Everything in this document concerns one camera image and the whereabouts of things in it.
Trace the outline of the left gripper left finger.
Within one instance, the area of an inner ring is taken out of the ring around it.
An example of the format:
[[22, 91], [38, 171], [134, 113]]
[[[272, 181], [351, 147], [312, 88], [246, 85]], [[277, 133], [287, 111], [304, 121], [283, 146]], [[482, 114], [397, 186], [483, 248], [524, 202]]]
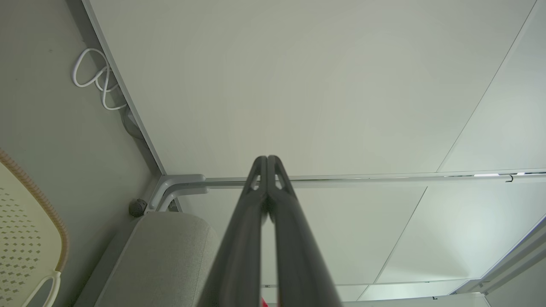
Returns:
[[262, 206], [267, 157], [254, 160], [197, 305], [261, 306]]

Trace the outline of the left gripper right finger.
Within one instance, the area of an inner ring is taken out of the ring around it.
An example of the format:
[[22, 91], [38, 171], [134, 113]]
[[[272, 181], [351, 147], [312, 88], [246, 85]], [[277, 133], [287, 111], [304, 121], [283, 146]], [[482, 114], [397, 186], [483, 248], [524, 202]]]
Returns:
[[329, 270], [279, 157], [267, 158], [267, 194], [275, 226], [278, 305], [340, 307]]

